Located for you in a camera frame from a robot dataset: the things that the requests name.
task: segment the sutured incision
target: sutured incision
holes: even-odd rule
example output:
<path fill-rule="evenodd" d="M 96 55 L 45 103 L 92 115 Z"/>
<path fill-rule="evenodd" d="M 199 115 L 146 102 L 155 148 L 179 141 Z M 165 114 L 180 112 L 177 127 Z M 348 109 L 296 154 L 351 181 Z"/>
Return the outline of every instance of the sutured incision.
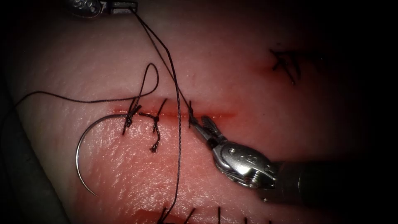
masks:
<path fill-rule="evenodd" d="M 319 70 L 316 61 L 317 60 L 324 60 L 325 57 L 316 52 L 316 51 L 273 51 L 272 49 L 269 50 L 277 59 L 277 62 L 275 65 L 272 67 L 272 70 L 275 71 L 278 66 L 282 66 L 283 70 L 286 72 L 286 74 L 289 76 L 291 83 L 293 85 L 296 84 L 292 74 L 290 73 L 289 69 L 287 68 L 288 63 L 286 59 L 282 58 L 282 56 L 288 56 L 290 58 L 290 61 L 294 67 L 294 70 L 297 74 L 297 79 L 301 79 L 301 69 L 300 65 L 298 64 L 297 57 L 298 56 L 303 56 L 305 58 L 308 58 L 311 60 L 311 62 L 315 65 L 316 69 Z"/>

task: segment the skin surface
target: skin surface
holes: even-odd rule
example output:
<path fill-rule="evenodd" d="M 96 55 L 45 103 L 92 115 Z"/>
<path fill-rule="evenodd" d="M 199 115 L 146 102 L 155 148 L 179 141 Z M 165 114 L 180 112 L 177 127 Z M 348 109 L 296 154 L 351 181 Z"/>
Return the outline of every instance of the skin surface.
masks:
<path fill-rule="evenodd" d="M 208 115 L 231 141 L 253 147 L 272 161 L 333 160 L 362 153 L 361 95 L 351 69 L 339 61 L 336 43 L 310 32 L 277 6 L 239 3 L 151 2 L 139 15 L 169 48 L 179 87 L 196 117 Z M 97 119 L 126 113 L 130 101 L 69 102 L 47 95 L 28 98 L 20 119 L 48 178 L 73 223 L 155 223 L 170 207 L 176 184 L 178 121 L 174 83 L 141 25 L 132 15 L 76 19 L 47 11 L 46 24 L 27 29 L 8 58 L 7 83 L 14 101 L 43 90 L 79 100 L 138 95 L 148 63 L 160 76 L 157 90 L 140 99 L 140 112 L 159 121 L 157 153 L 153 120 L 133 117 L 97 125 L 83 142 L 79 165 L 90 194 L 79 181 L 74 158 L 83 131 Z M 293 86 L 281 69 L 272 71 L 273 50 L 319 50 L 327 66 L 299 58 L 302 78 Z M 153 68 L 143 92 L 155 85 Z M 177 203 L 166 222 L 329 223 L 332 212 L 270 205 L 227 179 L 212 154 L 188 128 L 182 102 L 182 159 Z"/>

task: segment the skin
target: skin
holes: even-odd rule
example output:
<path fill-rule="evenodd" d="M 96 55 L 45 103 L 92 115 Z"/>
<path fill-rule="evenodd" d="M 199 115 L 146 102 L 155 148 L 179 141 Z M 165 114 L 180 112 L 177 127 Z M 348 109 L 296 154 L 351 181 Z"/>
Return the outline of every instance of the skin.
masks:
<path fill-rule="evenodd" d="M 196 117 L 208 115 L 231 141 L 253 147 L 272 161 L 358 157 L 363 135 L 361 94 L 352 70 L 339 60 L 337 43 L 310 32 L 276 6 L 239 7 L 235 2 L 143 2 L 139 14 L 169 48 L 184 96 Z M 96 126 L 83 142 L 79 165 L 90 194 L 79 181 L 74 158 L 83 131 L 97 119 L 126 113 L 130 101 L 81 104 L 35 95 L 19 117 L 46 175 L 73 223 L 155 223 L 170 207 L 176 184 L 178 121 L 175 87 L 141 25 L 132 15 L 76 19 L 47 10 L 46 24 L 17 33 L 10 47 L 6 80 L 14 101 L 43 90 L 79 100 L 136 96 L 148 63 L 160 75 L 157 90 L 140 99 L 140 112 L 155 115 L 162 101 L 157 153 L 153 120 L 133 117 Z M 300 58 L 303 77 L 293 86 L 268 49 L 313 50 L 329 56 L 320 70 Z M 143 92 L 155 85 L 150 68 Z M 327 223 L 333 212 L 265 204 L 255 192 L 220 173 L 193 129 L 182 102 L 182 160 L 176 206 L 166 222 Z"/>

